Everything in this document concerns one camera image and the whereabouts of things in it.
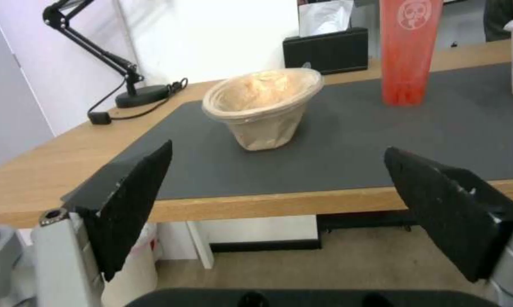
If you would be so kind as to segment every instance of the gray desk mat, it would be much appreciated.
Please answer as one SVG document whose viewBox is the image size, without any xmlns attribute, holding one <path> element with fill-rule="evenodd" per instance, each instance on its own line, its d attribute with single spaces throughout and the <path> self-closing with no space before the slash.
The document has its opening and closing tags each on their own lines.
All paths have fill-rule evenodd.
<svg viewBox="0 0 513 307">
<path fill-rule="evenodd" d="M 420 107 L 385 106 L 380 80 L 326 86 L 293 140 L 276 150 L 243 150 L 201 108 L 199 101 L 179 107 L 113 161 L 171 139 L 160 200 L 391 186 L 387 146 L 483 179 L 513 179 L 510 64 L 433 73 Z"/>
</svg>

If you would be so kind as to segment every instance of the lamp base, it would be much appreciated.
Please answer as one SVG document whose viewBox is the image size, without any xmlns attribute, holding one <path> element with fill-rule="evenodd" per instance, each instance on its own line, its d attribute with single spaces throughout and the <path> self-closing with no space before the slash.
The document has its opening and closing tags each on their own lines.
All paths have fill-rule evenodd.
<svg viewBox="0 0 513 307">
<path fill-rule="evenodd" d="M 169 89 L 165 85 L 152 85 L 141 87 L 135 90 L 135 95 L 128 95 L 128 93 L 122 93 L 116 96 L 116 106 L 124 109 L 127 107 L 139 107 L 166 99 L 169 95 Z"/>
</svg>

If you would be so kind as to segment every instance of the printed logo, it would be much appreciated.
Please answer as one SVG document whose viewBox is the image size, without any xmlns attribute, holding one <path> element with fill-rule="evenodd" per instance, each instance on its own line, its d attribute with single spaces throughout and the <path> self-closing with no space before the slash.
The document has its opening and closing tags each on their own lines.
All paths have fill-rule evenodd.
<svg viewBox="0 0 513 307">
<path fill-rule="evenodd" d="M 401 27 L 415 30 L 423 27 L 431 14 L 430 0 L 406 0 L 398 9 L 397 21 Z"/>
</svg>

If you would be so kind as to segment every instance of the table leg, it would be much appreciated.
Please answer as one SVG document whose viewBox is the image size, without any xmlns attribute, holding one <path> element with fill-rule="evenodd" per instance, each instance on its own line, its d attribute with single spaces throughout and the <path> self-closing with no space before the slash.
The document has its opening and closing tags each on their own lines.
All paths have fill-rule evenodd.
<svg viewBox="0 0 513 307">
<path fill-rule="evenodd" d="M 187 221 L 187 227 L 188 231 L 190 231 L 190 235 L 192 236 L 194 246 L 196 246 L 196 251 L 198 251 L 198 255 L 200 255 L 200 260 L 202 261 L 204 268 L 212 269 L 215 259 L 211 252 L 208 239 L 200 229 L 200 223 Z"/>
</svg>

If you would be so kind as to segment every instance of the red plastic cup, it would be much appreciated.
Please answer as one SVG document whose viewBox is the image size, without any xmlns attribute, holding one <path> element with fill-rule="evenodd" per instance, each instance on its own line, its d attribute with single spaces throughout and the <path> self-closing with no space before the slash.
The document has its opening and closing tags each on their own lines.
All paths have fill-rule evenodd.
<svg viewBox="0 0 513 307">
<path fill-rule="evenodd" d="M 422 103 L 443 0 L 380 0 L 381 90 L 388 105 Z"/>
</svg>

